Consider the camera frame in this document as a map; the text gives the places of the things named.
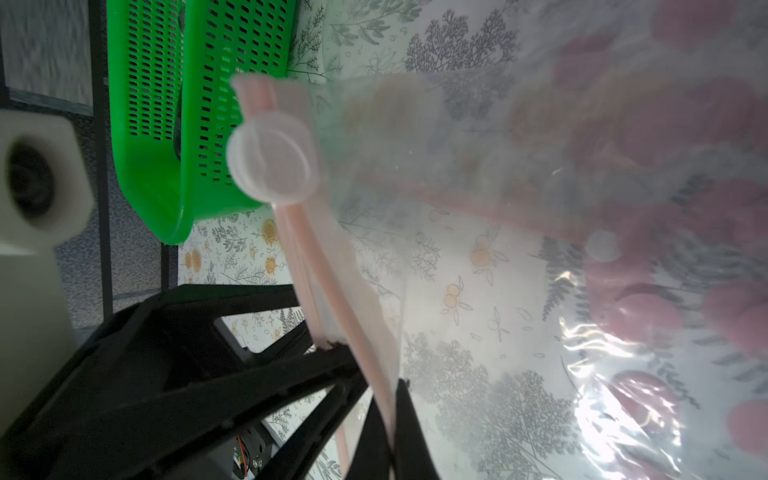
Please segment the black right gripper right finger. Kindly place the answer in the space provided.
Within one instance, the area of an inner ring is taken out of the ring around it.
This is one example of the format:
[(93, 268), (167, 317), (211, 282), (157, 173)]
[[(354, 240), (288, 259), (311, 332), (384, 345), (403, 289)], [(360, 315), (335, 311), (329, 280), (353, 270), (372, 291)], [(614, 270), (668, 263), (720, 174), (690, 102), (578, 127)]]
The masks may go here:
[(400, 379), (396, 392), (396, 427), (392, 453), (397, 480), (439, 480), (409, 392)]

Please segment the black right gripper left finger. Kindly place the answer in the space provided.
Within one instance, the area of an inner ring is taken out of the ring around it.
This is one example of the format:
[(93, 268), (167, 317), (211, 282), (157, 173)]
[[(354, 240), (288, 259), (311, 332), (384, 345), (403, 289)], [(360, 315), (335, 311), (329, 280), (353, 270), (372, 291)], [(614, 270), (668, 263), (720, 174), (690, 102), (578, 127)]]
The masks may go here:
[(390, 471), (387, 432), (377, 403), (372, 400), (345, 479), (387, 480), (390, 478)]

